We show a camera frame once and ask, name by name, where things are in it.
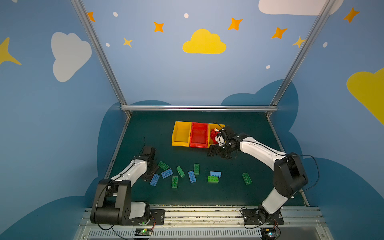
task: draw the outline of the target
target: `toy brick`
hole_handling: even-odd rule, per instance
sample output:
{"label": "toy brick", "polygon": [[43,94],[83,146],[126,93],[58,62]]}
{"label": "toy brick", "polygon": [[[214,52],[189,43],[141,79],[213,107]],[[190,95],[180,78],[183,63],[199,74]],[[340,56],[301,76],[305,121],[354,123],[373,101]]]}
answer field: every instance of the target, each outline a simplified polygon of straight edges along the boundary
{"label": "toy brick", "polygon": [[160,178],[160,175],[159,175],[159,174],[155,174],[155,175],[153,175],[152,180],[151,180],[151,182],[149,183],[149,185],[156,187],[156,184],[157,184],[157,182],[159,181],[159,178]]}
{"label": "toy brick", "polygon": [[172,172],[172,169],[170,168],[170,169],[168,169],[168,170],[162,172],[162,173],[161,173],[161,176],[162,176],[163,178],[166,178],[166,177],[171,176],[172,174],[173,174],[173,172]]}
{"label": "toy brick", "polygon": [[243,179],[244,179],[245,185],[249,185],[252,183],[251,178],[249,177],[247,172],[243,173]]}
{"label": "toy brick", "polygon": [[208,182],[218,183],[218,177],[208,176]]}
{"label": "toy brick", "polygon": [[163,163],[162,161],[159,162],[158,166],[164,170],[167,170],[169,168],[169,166],[167,164]]}
{"label": "toy brick", "polygon": [[211,177],[221,177],[221,172],[214,172],[214,171],[211,171]]}
{"label": "toy brick", "polygon": [[180,177],[185,177],[185,174],[184,174],[184,172],[183,172],[183,170],[181,169],[180,166],[178,166],[178,167],[176,168],[176,171],[180,174]]}
{"label": "toy brick", "polygon": [[175,177],[175,176],[172,177],[172,185],[171,185],[171,188],[173,188],[173,189],[176,189],[176,188],[177,188],[177,182],[178,182],[178,179],[179,179],[179,177]]}
{"label": "toy brick", "polygon": [[200,164],[195,163],[195,165],[194,165],[194,169],[193,169],[193,173],[194,173],[195,175],[199,175],[199,174],[200,174]]}
{"label": "toy brick", "polygon": [[189,180],[191,181],[191,183],[196,182],[196,177],[195,177],[195,174],[193,173],[193,171],[189,171],[188,175],[189,175]]}

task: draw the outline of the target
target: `blue toy brick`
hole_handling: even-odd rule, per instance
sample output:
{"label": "blue toy brick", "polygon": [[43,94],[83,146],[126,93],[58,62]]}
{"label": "blue toy brick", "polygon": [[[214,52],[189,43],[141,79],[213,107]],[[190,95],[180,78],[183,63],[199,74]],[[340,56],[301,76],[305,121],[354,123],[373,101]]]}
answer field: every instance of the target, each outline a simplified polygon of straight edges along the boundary
{"label": "blue toy brick", "polygon": [[189,171],[188,175],[189,175],[189,180],[191,181],[191,183],[196,182],[196,177],[195,177],[195,174],[193,173],[193,171]]}
{"label": "blue toy brick", "polygon": [[166,178],[166,177],[171,176],[172,174],[173,174],[172,169],[168,169],[168,170],[162,172],[162,173],[161,173],[161,176],[162,176],[163,178]]}
{"label": "blue toy brick", "polygon": [[213,171],[211,171],[211,177],[221,177],[221,172],[213,172]]}
{"label": "blue toy brick", "polygon": [[159,175],[159,174],[155,174],[155,175],[153,175],[152,180],[151,180],[151,182],[149,183],[149,185],[156,187],[156,184],[157,184],[157,182],[159,181],[159,178],[160,178],[160,175]]}

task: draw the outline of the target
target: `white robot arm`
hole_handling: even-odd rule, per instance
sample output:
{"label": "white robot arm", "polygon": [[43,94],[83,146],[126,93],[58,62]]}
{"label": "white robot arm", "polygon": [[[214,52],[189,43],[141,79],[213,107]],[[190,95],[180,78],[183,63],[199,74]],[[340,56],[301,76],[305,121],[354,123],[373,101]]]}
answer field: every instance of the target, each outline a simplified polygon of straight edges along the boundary
{"label": "white robot arm", "polygon": [[[139,177],[151,179],[159,168],[154,163],[155,151],[153,147],[144,147],[123,171],[110,179],[100,180],[91,211],[92,223],[127,225],[133,218],[137,222],[149,220],[149,205],[131,202],[131,187]],[[107,200],[111,196],[116,196],[115,202]]]}
{"label": "white robot arm", "polygon": [[215,139],[218,144],[210,147],[209,156],[220,155],[232,159],[231,152],[240,150],[274,171],[274,188],[258,207],[260,224],[267,222],[290,197],[308,183],[301,159],[295,153],[286,154],[272,149],[245,133],[236,134],[229,126],[222,128]]}

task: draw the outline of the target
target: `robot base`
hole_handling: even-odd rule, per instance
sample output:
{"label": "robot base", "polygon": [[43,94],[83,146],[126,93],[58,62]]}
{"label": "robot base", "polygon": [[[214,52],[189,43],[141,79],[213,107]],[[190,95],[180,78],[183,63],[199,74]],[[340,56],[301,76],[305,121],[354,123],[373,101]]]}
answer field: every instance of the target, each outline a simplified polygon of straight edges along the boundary
{"label": "robot base", "polygon": [[[165,210],[164,209],[155,209],[151,210],[151,217],[154,217],[156,220],[156,226],[162,226],[164,225],[164,214]],[[143,218],[137,217],[137,218],[132,218],[129,220],[127,223],[128,226],[153,226],[153,219],[150,218],[149,222],[147,220],[144,220]]]}
{"label": "robot base", "polygon": [[[245,225],[259,225],[260,222],[258,221],[258,214],[257,214],[258,209],[243,209],[241,210],[244,223]],[[281,211],[275,212],[273,215],[271,215],[267,221],[267,223],[273,225],[273,224],[279,224],[283,225],[284,220],[283,217],[281,216]]]}

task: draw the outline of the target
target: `painted cloud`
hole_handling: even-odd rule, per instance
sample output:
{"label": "painted cloud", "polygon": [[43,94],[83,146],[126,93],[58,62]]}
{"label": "painted cloud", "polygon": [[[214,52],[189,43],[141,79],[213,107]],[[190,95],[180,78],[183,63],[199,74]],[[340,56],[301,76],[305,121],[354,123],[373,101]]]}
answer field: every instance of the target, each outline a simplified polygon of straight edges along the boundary
{"label": "painted cloud", "polygon": [[[336,12],[344,0],[336,0],[331,14]],[[266,14],[319,15],[326,0],[260,0],[259,9]]]}
{"label": "painted cloud", "polygon": [[91,45],[76,34],[54,33],[51,47],[56,60],[53,74],[60,82],[68,81],[91,57]]}

